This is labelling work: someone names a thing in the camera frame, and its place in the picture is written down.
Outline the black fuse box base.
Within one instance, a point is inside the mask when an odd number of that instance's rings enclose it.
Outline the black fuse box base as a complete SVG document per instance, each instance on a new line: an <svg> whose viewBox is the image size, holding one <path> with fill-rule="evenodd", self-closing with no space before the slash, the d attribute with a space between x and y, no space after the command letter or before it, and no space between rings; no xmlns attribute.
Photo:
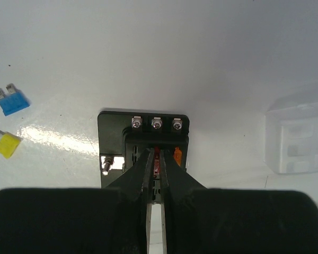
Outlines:
<svg viewBox="0 0 318 254"><path fill-rule="evenodd" d="M107 187L129 170L146 149L159 147L173 156L182 151L181 168L186 169L190 120L183 114L162 112L102 111L98 115L101 186ZM161 199L160 177L154 178L152 200Z"/></svg>

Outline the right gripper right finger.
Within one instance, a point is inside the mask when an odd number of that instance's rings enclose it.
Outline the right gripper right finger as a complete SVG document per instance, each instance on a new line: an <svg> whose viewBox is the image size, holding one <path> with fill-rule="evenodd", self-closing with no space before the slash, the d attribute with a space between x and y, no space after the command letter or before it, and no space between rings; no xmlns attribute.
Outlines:
<svg viewBox="0 0 318 254"><path fill-rule="evenodd" d="M318 253L318 207L290 190L206 188L160 154L165 253Z"/></svg>

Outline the red blade fuse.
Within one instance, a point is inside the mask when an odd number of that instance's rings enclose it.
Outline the red blade fuse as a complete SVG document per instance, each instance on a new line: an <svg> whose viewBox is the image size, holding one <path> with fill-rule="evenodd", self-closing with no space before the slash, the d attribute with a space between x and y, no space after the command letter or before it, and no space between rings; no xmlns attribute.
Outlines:
<svg viewBox="0 0 318 254"><path fill-rule="evenodd" d="M159 147L154 148L154 178L159 178L161 166L160 166L160 149Z"/></svg>

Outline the yellow blade fuse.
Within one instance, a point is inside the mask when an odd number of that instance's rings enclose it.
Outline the yellow blade fuse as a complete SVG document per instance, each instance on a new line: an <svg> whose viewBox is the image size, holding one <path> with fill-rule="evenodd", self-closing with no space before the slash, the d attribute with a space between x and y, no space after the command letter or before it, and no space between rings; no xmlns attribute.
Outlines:
<svg viewBox="0 0 318 254"><path fill-rule="evenodd" d="M0 130L0 154L9 159L21 143L21 138Z"/></svg>

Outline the blue blade fuse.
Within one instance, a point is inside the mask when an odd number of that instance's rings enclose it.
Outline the blue blade fuse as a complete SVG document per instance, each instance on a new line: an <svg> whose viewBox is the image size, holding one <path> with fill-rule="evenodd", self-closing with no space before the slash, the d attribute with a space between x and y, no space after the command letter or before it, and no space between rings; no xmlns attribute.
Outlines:
<svg viewBox="0 0 318 254"><path fill-rule="evenodd" d="M0 88L0 107L4 116L12 115L30 106L26 96L14 84L6 85L7 93Z"/></svg>

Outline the orange blade fuse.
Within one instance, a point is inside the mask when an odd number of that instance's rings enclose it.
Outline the orange blade fuse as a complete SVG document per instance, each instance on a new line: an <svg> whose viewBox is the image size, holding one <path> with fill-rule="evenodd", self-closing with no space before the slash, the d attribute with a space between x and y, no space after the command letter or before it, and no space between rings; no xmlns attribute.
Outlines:
<svg viewBox="0 0 318 254"><path fill-rule="evenodd" d="M175 147L173 158L174 158L175 162L178 164L178 166L181 166L182 151L180 150L179 147Z"/></svg>

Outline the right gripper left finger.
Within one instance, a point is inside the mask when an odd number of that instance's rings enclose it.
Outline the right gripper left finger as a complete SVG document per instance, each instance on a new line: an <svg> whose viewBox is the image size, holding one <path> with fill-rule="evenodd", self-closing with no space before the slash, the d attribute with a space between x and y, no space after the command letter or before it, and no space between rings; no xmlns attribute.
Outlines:
<svg viewBox="0 0 318 254"><path fill-rule="evenodd" d="M0 253L148 253L154 157L105 188L0 190Z"/></svg>

